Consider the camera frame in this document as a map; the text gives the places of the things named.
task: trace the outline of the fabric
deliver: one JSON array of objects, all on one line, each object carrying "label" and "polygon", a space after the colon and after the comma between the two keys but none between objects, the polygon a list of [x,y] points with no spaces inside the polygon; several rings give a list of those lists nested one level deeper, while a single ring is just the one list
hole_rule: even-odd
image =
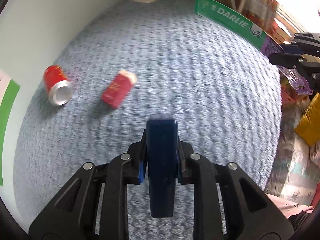
[{"label": "fabric", "polygon": [[314,207],[317,206],[317,204],[319,203],[319,200],[320,200],[320,183],[318,183],[317,185],[316,193],[313,197],[311,205]]},{"label": "fabric", "polygon": [[320,141],[310,147],[310,160],[320,168]]},{"label": "fabric", "polygon": [[277,208],[282,212],[282,214],[289,218],[290,216],[300,214],[301,211],[306,213],[311,213],[313,211],[313,206],[300,205],[298,203],[279,198],[270,194],[266,194],[268,198],[277,206]]},{"label": "fabric", "polygon": [[293,226],[294,232],[297,231],[299,229],[299,227],[305,222],[305,220],[307,219],[309,214],[310,213],[308,213],[308,212],[301,211],[299,214],[292,215],[288,218],[288,220],[290,221],[290,223]]},{"label": "fabric", "polygon": [[[14,192],[26,221],[83,163],[110,162],[139,141],[151,114],[171,114],[197,153],[238,163],[264,188],[280,131],[279,72],[245,40],[195,15],[194,6],[128,0],[62,51],[55,64],[73,82],[73,98],[53,107],[40,84],[17,142]],[[110,112],[100,96],[121,69],[137,83]],[[192,239],[193,186],[177,185],[172,219],[151,218],[148,192],[147,178],[128,187],[130,239]]]},{"label": "fabric", "polygon": [[282,107],[276,158],[265,193],[309,206],[316,193],[320,169],[310,159],[309,145],[294,132],[309,100]]}]

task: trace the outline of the white wall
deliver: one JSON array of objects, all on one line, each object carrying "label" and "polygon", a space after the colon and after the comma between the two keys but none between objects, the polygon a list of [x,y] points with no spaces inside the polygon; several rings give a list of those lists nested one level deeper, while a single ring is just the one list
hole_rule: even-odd
[{"label": "white wall", "polygon": [[13,158],[20,126],[46,67],[92,19],[121,0],[9,0],[0,14],[0,69],[20,86],[4,137],[0,196],[27,231],[15,204]]}]

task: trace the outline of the green stripe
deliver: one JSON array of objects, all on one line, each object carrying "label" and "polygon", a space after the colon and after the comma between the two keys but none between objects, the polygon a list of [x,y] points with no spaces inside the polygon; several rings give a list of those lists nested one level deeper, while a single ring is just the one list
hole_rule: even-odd
[{"label": "green stripe", "polygon": [[0,106],[0,185],[3,186],[2,179],[2,151],[4,143],[4,134],[7,127],[10,111],[13,102],[19,91],[19,85],[13,80],[10,80],[7,90],[4,93],[1,106]]}]

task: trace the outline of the red soda can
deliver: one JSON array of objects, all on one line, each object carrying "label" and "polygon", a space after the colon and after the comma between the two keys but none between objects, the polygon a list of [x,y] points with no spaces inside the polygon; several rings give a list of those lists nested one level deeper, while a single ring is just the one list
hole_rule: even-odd
[{"label": "red soda can", "polygon": [[103,92],[101,99],[116,109],[136,82],[137,78],[135,74],[126,70],[120,70],[116,78]]},{"label": "red soda can", "polygon": [[71,99],[71,82],[60,66],[48,67],[44,72],[43,80],[51,104],[62,106]]}]

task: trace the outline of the can lid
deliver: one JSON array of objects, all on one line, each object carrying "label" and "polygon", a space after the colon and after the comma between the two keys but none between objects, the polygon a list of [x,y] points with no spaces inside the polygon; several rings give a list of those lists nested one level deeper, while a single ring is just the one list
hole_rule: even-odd
[{"label": "can lid", "polygon": [[56,83],[48,93],[49,101],[55,106],[62,106],[72,97],[72,87],[68,80]]},{"label": "can lid", "polygon": [[72,90],[69,87],[60,87],[56,90],[53,94],[53,102],[58,105],[62,106],[67,103],[72,97]]}]

